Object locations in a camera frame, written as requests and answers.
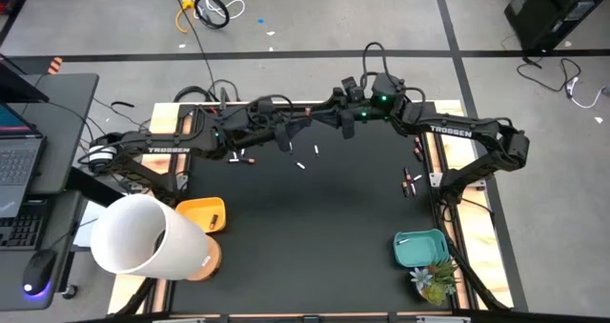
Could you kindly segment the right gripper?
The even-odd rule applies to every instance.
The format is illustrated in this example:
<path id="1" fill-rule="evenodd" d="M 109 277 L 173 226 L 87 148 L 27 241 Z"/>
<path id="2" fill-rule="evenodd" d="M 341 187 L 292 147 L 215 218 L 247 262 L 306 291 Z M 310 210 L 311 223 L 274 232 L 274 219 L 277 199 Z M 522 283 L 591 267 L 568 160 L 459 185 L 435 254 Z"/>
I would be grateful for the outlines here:
<path id="1" fill-rule="evenodd" d="M 372 116 L 374 106 L 370 99 L 358 102 L 348 102 L 340 99 L 336 105 L 329 107 L 313 107 L 313 117 L 330 127 L 339 127 L 344 139 L 351 139 L 356 134 L 356 122 L 368 121 Z"/>

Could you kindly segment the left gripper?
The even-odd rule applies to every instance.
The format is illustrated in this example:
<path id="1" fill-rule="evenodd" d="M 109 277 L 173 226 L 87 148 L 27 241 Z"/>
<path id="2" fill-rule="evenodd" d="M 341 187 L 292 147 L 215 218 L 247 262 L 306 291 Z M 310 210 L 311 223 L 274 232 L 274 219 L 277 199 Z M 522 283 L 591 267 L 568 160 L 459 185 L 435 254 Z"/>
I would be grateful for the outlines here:
<path id="1" fill-rule="evenodd" d="M 268 142 L 275 142 L 281 151 L 291 150 L 289 131 L 300 131 L 309 126 L 309 119 L 304 118 L 304 111 L 288 111 L 286 113 L 287 122 L 282 117 L 274 115 L 253 115 L 249 117 L 249 137 L 255 145 L 263 145 Z"/>

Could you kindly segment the yellow plastic bin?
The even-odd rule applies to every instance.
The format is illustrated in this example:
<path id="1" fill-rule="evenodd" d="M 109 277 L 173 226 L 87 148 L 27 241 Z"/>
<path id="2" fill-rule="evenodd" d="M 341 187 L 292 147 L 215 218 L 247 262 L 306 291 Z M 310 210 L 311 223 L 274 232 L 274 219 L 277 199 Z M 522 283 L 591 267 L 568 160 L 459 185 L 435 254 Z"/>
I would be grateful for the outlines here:
<path id="1" fill-rule="evenodd" d="M 220 197 L 185 200 L 179 203 L 175 210 L 207 233 L 220 232 L 227 223 L 225 203 Z M 215 228 L 211 231 L 209 226 L 214 214 L 218 215 L 218 219 Z"/>

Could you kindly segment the teal plastic bin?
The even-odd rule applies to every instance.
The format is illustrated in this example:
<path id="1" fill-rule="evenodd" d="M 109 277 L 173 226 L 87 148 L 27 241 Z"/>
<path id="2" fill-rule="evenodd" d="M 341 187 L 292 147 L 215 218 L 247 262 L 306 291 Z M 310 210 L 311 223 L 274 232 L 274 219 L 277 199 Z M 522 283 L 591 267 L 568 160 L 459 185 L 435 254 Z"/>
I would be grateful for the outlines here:
<path id="1" fill-rule="evenodd" d="M 397 245 L 397 241 L 407 238 L 408 242 Z M 393 248 L 397 264 L 405 268 L 425 267 L 450 258 L 445 235 L 438 229 L 397 232 Z"/>

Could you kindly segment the round wooden base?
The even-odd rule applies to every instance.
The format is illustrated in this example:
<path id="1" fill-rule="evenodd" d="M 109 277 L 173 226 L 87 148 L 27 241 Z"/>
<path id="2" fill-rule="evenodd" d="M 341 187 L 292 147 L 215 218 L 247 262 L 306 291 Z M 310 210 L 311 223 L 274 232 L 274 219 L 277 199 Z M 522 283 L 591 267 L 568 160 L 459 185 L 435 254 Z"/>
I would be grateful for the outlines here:
<path id="1" fill-rule="evenodd" d="M 221 247 L 216 240 L 207 236 L 208 252 L 199 270 L 188 277 L 189 281 L 205 281 L 219 270 L 222 261 Z"/>

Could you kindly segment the large white cylinder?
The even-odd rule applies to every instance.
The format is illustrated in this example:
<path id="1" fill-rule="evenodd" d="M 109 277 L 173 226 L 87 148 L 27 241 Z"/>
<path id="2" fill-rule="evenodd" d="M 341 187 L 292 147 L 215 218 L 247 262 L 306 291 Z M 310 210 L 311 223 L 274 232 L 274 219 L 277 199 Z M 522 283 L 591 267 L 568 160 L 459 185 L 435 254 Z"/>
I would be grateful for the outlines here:
<path id="1" fill-rule="evenodd" d="M 209 247 L 196 223 L 146 194 L 114 201 L 91 231 L 94 260 L 115 274 L 187 279 L 210 263 Z"/>

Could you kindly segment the artificial succulent plant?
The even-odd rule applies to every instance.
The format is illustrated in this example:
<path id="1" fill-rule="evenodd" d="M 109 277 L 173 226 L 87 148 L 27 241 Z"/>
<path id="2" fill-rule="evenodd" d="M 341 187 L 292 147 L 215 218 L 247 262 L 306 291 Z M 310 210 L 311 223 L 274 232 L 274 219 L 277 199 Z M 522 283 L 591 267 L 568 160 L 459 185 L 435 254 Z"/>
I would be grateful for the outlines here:
<path id="1" fill-rule="evenodd" d="M 420 296 L 430 304 L 440 306 L 449 296 L 457 292 L 457 264 L 449 259 L 409 271 L 410 281 Z"/>

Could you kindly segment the black desk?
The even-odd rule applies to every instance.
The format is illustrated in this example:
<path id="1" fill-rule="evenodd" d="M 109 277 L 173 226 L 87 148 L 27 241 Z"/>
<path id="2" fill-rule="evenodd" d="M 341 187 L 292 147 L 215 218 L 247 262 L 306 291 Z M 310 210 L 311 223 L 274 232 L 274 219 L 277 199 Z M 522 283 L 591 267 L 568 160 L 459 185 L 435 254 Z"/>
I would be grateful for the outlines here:
<path id="1" fill-rule="evenodd" d="M 22 287 L 23 270 L 34 255 L 33 251 L 0 251 L 0 312 L 44 310 L 54 296 L 66 287 L 64 268 L 73 240 L 72 229 L 85 204 L 83 195 L 69 187 L 72 162 L 78 143 L 86 128 L 82 118 L 89 112 L 99 76 L 93 73 L 30 75 L 27 80 L 49 98 L 43 104 L 14 104 L 47 137 L 29 197 L 48 201 L 47 226 L 40 238 L 42 249 L 56 253 L 51 279 L 44 291 L 29 296 Z"/>

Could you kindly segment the large black computer tower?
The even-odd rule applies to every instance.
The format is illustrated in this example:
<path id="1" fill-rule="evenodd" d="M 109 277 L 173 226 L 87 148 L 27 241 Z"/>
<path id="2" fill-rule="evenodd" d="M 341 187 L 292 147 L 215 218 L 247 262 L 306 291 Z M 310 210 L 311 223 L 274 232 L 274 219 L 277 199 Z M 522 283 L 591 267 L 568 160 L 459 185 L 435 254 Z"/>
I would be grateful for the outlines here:
<path id="1" fill-rule="evenodd" d="M 603 0 L 511 0 L 504 15 L 524 51 L 553 50 Z"/>

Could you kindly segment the white paper sheet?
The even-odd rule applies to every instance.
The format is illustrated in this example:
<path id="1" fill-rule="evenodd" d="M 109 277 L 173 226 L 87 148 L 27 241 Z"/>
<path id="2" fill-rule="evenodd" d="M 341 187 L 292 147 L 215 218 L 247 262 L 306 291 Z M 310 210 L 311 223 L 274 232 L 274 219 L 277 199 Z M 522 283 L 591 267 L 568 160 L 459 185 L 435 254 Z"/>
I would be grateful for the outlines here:
<path id="1" fill-rule="evenodd" d="M 89 248 L 91 246 L 93 224 L 105 209 L 106 207 L 95 202 L 87 202 L 87 206 L 72 241 L 73 246 L 82 248 Z"/>

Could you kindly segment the black desk monitor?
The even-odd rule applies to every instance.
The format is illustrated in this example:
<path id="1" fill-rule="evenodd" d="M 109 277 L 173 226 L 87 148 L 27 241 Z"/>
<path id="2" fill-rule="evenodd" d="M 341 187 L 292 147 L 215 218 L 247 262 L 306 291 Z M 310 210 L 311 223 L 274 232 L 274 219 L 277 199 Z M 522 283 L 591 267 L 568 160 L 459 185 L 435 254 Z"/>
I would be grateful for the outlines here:
<path id="1" fill-rule="evenodd" d="M 22 77 L 23 70 L 0 53 L 0 101 L 5 103 L 47 103 L 48 96 Z"/>

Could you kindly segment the black laptop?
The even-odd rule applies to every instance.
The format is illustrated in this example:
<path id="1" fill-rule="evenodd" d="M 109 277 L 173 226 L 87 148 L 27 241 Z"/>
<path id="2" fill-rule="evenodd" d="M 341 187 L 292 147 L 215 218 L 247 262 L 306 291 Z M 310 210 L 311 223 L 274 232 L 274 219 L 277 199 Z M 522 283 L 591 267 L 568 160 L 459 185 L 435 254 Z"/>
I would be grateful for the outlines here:
<path id="1" fill-rule="evenodd" d="M 46 137 L 0 103 L 0 218 L 14 218 L 24 201 Z"/>

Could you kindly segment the black keyboard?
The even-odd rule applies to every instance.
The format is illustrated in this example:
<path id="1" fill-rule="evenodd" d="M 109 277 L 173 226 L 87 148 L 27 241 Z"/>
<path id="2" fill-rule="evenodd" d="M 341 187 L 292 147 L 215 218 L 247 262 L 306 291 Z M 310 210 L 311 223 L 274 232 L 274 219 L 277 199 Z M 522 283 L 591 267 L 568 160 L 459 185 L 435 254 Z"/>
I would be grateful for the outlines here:
<path id="1" fill-rule="evenodd" d="M 26 202 L 14 218 L 0 218 L 0 252 L 37 250 L 49 216 L 48 200 L 32 200 Z"/>

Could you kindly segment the black computer mouse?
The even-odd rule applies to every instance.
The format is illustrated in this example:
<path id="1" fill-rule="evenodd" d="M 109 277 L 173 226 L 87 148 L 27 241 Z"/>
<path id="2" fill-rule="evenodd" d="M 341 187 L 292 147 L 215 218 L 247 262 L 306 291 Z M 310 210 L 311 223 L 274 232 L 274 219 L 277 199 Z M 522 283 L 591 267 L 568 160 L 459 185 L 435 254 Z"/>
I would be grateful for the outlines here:
<path id="1" fill-rule="evenodd" d="M 36 252 L 29 260 L 22 277 L 25 294 L 36 296 L 44 291 L 51 282 L 51 273 L 57 253 L 51 249 Z"/>

